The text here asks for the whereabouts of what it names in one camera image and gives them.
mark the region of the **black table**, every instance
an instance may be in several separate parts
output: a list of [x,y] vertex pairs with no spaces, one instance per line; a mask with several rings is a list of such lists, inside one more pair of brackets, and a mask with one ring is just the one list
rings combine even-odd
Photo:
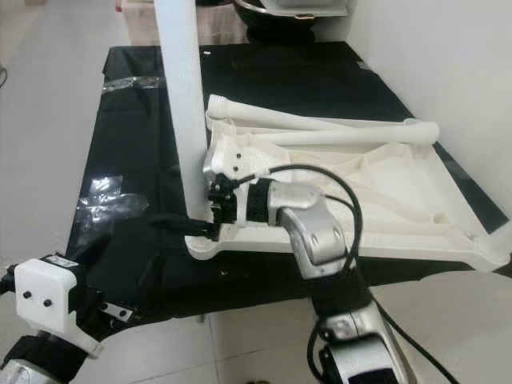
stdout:
[[[413,117],[379,76],[343,42],[307,46],[201,47],[204,99],[221,94],[235,101],[306,116],[400,122]],[[163,77],[158,47],[115,47],[103,70],[106,82]],[[143,308],[145,322],[306,296],[294,256],[222,252],[208,261],[192,258],[183,238],[148,227],[156,213],[186,214],[165,82],[105,92],[82,181],[122,175],[123,193],[142,194],[143,216],[117,220],[104,257],[89,284],[107,300]],[[156,79],[149,83],[158,84]],[[505,215],[441,148],[435,146],[484,227],[493,231]],[[67,254],[78,249],[73,225]],[[362,258],[371,285],[415,280],[446,270],[468,270],[460,262]]]

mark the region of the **white plastic part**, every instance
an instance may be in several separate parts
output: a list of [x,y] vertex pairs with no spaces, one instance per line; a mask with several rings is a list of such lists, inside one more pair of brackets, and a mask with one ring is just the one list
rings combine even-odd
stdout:
[[208,204],[202,175],[206,126],[195,2],[156,0],[154,5],[186,212],[200,220],[207,217]]
[[435,122],[419,122],[415,126],[379,126],[362,130],[320,130],[258,135],[261,140],[267,140],[278,146],[359,144],[365,142],[404,142],[431,146],[438,140],[438,137],[439,126]]
[[[216,171],[230,172],[232,156],[224,155],[231,153],[227,146],[236,144],[242,154],[237,164],[243,170],[237,178],[297,162],[335,172],[354,188],[362,205],[365,229],[361,256],[464,262],[480,271],[495,270],[509,262],[508,244],[497,245],[499,240],[508,239],[507,231],[512,231],[512,226],[489,236],[432,146],[397,142],[342,145],[304,142],[300,146],[276,146],[261,140],[261,134],[288,134],[289,126],[275,129],[267,125],[266,116],[262,122],[244,122],[239,119],[242,115],[243,111],[235,120],[216,120],[210,110],[206,113],[212,131],[211,145],[219,158],[224,159],[216,165]],[[339,125],[341,132],[397,125],[396,122],[308,120]],[[403,124],[408,126],[401,129],[414,130],[423,123],[407,119]],[[271,177],[288,182],[312,182],[329,194],[347,198],[328,179],[309,172],[282,172]],[[345,228],[350,244],[353,237],[350,212],[336,202],[329,202],[328,207]],[[291,252],[290,240],[283,229],[242,221],[224,226],[221,241],[215,246],[208,250],[196,246],[190,252],[204,259],[222,250]]]
[[16,311],[18,316],[36,330],[55,334],[97,358],[103,346],[78,328],[76,312],[70,313],[70,290],[77,285],[74,274],[61,268],[31,259],[14,269]]
[[346,0],[261,0],[268,14],[293,17],[311,14],[317,17],[347,16]]
[[208,100],[208,117],[217,120],[240,120],[246,123],[256,122],[258,126],[279,128],[282,130],[340,130],[349,126],[340,126],[331,122],[304,118],[296,114],[286,114],[268,110],[259,106],[250,106],[241,102],[232,102],[228,98],[212,94]]

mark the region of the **white wall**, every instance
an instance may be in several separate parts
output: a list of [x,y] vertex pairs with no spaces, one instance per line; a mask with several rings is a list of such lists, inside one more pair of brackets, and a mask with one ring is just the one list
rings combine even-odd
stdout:
[[512,2],[359,0],[346,40],[512,217]]

